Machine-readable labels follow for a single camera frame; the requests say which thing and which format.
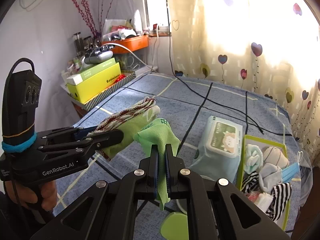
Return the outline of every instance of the heart pattern curtain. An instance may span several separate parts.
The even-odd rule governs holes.
[[[304,0],[168,0],[174,71],[264,95],[320,163],[320,28]]]

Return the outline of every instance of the human hand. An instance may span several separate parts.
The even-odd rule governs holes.
[[[30,188],[25,187],[18,182],[15,182],[15,184],[20,203],[23,207],[29,209],[26,202],[37,203],[38,198],[36,193],[34,193]],[[17,199],[13,191],[12,181],[6,181],[5,187],[9,198],[14,203],[17,203]],[[55,181],[50,181],[43,184],[43,186],[41,187],[41,195],[43,197],[43,201],[41,204],[42,208],[46,211],[52,210],[57,205],[57,187]]]

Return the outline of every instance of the person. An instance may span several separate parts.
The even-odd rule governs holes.
[[[19,200],[23,209],[23,213],[29,225],[30,234],[28,234],[17,199],[15,197],[12,181],[4,182],[3,194],[0,191],[0,239],[1,240],[29,240],[30,237],[43,227],[44,224],[39,223],[33,212],[28,208],[28,203],[37,203],[36,194],[30,189],[18,182],[15,182]],[[57,187],[55,181],[50,181],[42,185],[41,195],[43,197],[42,208],[51,211],[57,204]]]

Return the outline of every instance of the green plastic lid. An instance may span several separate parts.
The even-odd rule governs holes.
[[[189,240],[187,216],[180,212],[172,212],[163,221],[160,233],[167,240]]]

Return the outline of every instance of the green towel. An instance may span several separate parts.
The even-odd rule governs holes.
[[[160,208],[164,209],[164,204],[170,201],[167,194],[167,184],[165,179],[165,159],[164,151],[165,145],[170,143],[172,145],[173,155],[177,155],[179,146],[179,139],[173,134],[171,127],[167,120],[157,118],[151,123],[146,125],[140,132],[133,136],[133,139],[139,142],[143,148],[144,153],[147,157],[150,156],[151,146],[153,144],[158,145],[159,151],[159,169],[158,169],[158,196],[160,200]]]
[[[156,115],[160,113],[158,106],[149,108],[143,114],[139,114],[131,120],[124,122],[117,129],[121,130],[124,134],[121,143],[102,149],[102,155],[107,160],[111,160],[118,152],[126,148],[133,142],[133,136],[141,130],[141,128],[156,118]]]

